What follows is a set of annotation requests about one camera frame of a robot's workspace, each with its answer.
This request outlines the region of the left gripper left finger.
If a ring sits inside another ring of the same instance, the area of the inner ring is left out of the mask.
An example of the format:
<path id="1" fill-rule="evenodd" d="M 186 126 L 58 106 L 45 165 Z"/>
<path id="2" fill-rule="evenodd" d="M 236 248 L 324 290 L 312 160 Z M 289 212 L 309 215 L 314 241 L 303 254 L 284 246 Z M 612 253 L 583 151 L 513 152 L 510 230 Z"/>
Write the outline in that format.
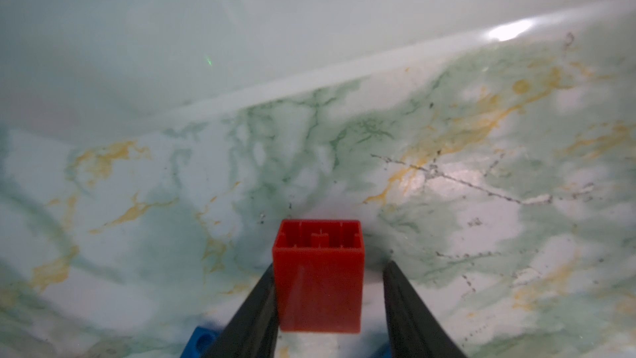
<path id="1" fill-rule="evenodd" d="M 270 265 L 237 313 L 201 357 L 275 357 L 278 330 L 278 300 L 273 265 Z"/>

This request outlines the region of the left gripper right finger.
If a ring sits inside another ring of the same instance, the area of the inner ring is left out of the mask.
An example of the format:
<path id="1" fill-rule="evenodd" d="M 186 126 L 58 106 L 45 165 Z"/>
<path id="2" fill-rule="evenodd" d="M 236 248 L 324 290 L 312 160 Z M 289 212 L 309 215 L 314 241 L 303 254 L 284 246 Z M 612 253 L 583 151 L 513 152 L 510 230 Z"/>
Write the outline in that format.
<path id="1" fill-rule="evenodd" d="M 466 358 L 396 262 L 384 267 L 383 282 L 392 357 Z"/>

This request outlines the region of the small blue lego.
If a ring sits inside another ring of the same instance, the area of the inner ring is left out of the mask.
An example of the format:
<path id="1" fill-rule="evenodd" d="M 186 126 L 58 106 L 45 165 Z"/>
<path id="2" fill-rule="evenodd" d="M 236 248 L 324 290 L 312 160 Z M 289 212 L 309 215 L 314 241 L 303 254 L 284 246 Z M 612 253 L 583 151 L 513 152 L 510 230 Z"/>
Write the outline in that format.
<path id="1" fill-rule="evenodd" d="M 182 351 L 181 358 L 201 358 L 219 335 L 220 331 L 196 327 Z"/>

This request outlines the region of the small red square lego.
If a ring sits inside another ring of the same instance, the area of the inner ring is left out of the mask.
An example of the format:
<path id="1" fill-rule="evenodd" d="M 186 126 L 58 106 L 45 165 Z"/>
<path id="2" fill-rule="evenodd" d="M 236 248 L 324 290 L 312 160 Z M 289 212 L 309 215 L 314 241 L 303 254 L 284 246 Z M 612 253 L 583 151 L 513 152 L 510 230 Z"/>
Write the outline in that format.
<path id="1" fill-rule="evenodd" d="M 358 334 L 365 248 L 357 220 L 283 220 L 272 249 L 284 332 Z"/>

